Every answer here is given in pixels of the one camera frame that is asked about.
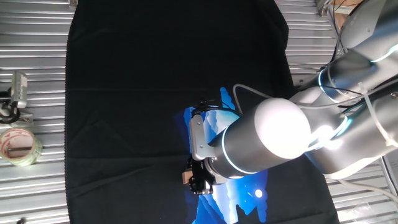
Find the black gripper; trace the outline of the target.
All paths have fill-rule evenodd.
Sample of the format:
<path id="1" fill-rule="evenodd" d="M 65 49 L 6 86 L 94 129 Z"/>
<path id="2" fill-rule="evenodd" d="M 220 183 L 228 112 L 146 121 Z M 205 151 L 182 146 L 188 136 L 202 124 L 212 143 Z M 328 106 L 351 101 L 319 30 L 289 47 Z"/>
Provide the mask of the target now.
<path id="1" fill-rule="evenodd" d="M 215 177 L 206 168 L 206 159 L 196 161 L 189 157 L 186 171 L 192 171 L 188 179 L 190 190 L 196 195 L 209 195 L 213 193 L 213 186 L 216 184 Z"/>

